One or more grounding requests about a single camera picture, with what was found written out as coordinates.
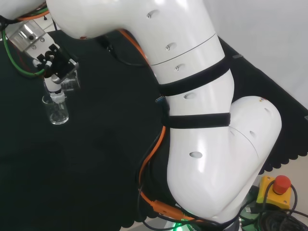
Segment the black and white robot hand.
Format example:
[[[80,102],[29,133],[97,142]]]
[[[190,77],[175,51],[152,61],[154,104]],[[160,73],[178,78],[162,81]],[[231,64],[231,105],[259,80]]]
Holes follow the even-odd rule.
[[[58,73],[54,67],[59,63],[59,46],[53,38],[33,20],[8,26],[6,36],[19,51],[33,58],[38,69],[45,71],[44,84],[52,101],[64,103],[61,84],[54,82]]]

